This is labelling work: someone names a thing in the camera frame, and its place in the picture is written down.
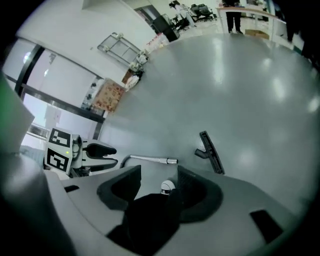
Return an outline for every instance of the person's legs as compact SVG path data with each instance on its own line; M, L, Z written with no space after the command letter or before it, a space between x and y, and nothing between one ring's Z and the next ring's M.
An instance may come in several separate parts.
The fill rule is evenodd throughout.
M240 18L241 18L241 12L234 12L234 25L235 25L235 30L237 32L241 32L241 30L240 30Z
M294 37L294 19L292 19L290 16L285 17L286 21L286 34L289 42L292 42L292 39Z
M232 29L234 28L234 13L228 11L226 13L226 22L228 23L228 31L232 31Z

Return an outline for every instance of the office chair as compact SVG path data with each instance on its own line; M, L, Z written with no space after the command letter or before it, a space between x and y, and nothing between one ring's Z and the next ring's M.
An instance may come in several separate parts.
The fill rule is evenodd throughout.
M199 6L199 11L206 20L213 20L213 17L212 17L213 13L208 9L208 6L206 5Z
M195 14L196 18L199 18L201 16L200 10L199 10L199 6L197 6L196 4L191 5L191 11Z

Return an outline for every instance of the white wall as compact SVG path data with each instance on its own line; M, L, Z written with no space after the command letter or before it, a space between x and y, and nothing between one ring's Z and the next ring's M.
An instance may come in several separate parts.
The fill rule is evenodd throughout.
M122 32L143 49L155 32L121 0L86 1L86 9L82 9L83 4L83 0L47 0L17 35L122 85L127 68L100 52L97 46L112 32Z
M17 80L25 62L27 61L25 58L26 54L30 53L35 46L36 45L32 42L18 39L4 62L2 67L3 73Z
M39 90L80 108L95 78L92 72L57 56Z
M149 6L151 3L148 0L123 0L132 9L137 9L139 7Z
M174 18L177 12L169 7L168 0L149 0L149 2L157 9L157 11L163 15L166 14L170 19Z
M46 74L48 74L51 67L51 59L50 55L53 54L50 50L44 50L41 54L40 58L37 60L32 72L28 78L26 84L40 91L44 80L47 78Z

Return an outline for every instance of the black pants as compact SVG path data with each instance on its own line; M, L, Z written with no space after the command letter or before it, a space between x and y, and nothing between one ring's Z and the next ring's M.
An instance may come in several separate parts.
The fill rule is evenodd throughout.
M235 24L235 30L240 30L240 17L241 12L227 12L226 13L226 21L228 23L228 30L231 31L234 28Z

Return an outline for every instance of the white railing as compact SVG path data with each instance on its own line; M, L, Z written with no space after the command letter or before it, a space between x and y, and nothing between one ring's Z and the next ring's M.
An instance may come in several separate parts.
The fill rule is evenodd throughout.
M279 19L277 16L272 15L268 12L250 9L250 8L241 8L241 7L219 7L216 8L218 17L220 18L222 32L229 33L228 31L228 23L227 23L227 12L233 13L245 13L248 15L254 15L254 26L255 30L258 30L258 16L264 16L268 18L268 32L269 40L275 43L284 45L291 50L293 50L294 46L302 51L304 42L298 35L293 35L292 43L289 42L286 38L281 37L281 35L287 34L287 24L286 22Z

